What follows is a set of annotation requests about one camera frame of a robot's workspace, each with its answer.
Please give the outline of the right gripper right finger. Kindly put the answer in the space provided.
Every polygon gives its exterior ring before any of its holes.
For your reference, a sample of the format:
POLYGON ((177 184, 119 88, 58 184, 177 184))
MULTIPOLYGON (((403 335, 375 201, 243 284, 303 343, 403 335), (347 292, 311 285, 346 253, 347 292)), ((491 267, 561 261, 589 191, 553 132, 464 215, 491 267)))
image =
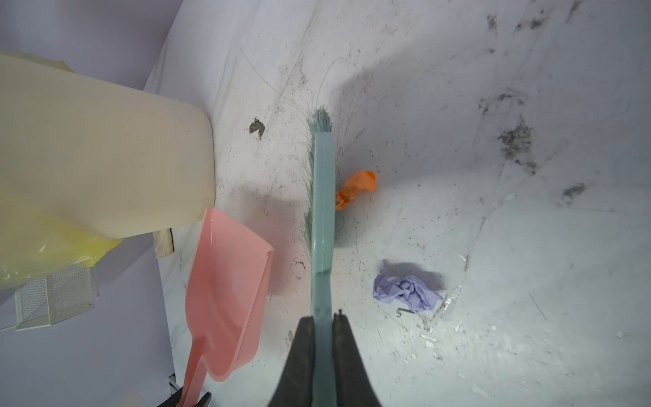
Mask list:
POLYGON ((349 319, 339 310, 332 322, 332 357, 338 407, 380 407, 354 339, 349 319))

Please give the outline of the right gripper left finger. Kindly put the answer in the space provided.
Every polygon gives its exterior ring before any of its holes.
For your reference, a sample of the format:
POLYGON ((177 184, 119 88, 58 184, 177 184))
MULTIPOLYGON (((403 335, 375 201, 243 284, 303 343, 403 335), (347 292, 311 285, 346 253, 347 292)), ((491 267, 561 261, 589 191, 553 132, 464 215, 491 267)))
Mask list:
POLYGON ((269 407, 310 407, 315 372, 315 322, 299 320, 288 357, 269 407))

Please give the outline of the green hand brush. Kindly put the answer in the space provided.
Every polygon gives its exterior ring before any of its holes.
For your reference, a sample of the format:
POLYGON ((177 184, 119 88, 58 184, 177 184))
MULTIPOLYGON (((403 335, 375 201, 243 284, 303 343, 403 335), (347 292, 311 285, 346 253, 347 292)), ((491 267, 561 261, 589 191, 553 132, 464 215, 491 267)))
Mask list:
POLYGON ((337 390, 332 356, 331 274, 336 207, 336 143, 324 107, 308 117, 310 130, 310 208, 305 236, 310 248, 310 313, 315 322, 313 406, 335 406, 337 390))

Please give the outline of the pink plastic dustpan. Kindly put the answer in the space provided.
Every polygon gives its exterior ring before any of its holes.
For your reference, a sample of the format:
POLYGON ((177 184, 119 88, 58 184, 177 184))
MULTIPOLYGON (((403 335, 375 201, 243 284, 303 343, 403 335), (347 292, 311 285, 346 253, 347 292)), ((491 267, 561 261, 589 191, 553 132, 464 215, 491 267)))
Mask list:
POLYGON ((208 208, 186 290, 192 335, 180 404, 196 405, 204 381, 229 378, 254 359, 274 248, 226 213, 208 208))

